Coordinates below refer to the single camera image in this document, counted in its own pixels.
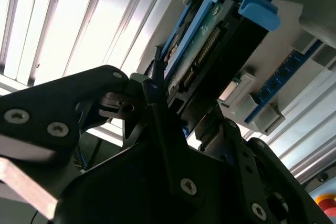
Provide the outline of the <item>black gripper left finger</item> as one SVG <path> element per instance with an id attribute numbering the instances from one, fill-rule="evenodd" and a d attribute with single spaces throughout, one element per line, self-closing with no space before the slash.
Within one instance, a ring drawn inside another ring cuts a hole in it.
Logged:
<path id="1" fill-rule="evenodd" d="M 130 77 L 105 65 L 1 97 L 1 182 L 19 195 L 88 195 L 115 186 L 197 192 L 196 172 L 185 161 L 187 145 L 176 116 L 160 90 L 160 80 Z M 122 119 L 125 140 L 152 137 L 161 166 L 146 173 L 127 164 L 100 165 L 76 177 L 67 166 L 80 134 Z"/>

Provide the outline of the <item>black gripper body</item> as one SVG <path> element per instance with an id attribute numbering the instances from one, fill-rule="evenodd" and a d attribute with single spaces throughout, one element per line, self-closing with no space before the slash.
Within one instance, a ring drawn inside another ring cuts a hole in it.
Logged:
<path id="1" fill-rule="evenodd" d="M 238 142 L 223 155 L 186 140 L 135 144 L 71 182 L 54 223 L 250 222 L 239 173 L 252 153 Z"/>

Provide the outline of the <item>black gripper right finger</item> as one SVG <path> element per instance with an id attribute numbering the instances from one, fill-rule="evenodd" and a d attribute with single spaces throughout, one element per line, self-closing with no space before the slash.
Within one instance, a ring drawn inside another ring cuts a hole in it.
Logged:
<path id="1" fill-rule="evenodd" d="M 219 105 L 214 107 L 219 124 L 219 137 L 227 162 L 235 170 L 239 202 L 246 223 L 279 223 L 270 210 L 269 188 L 287 204 L 287 223 L 329 223 L 329 218 L 317 206 L 275 153 L 260 139 L 245 141 L 239 127 L 223 116 Z"/>

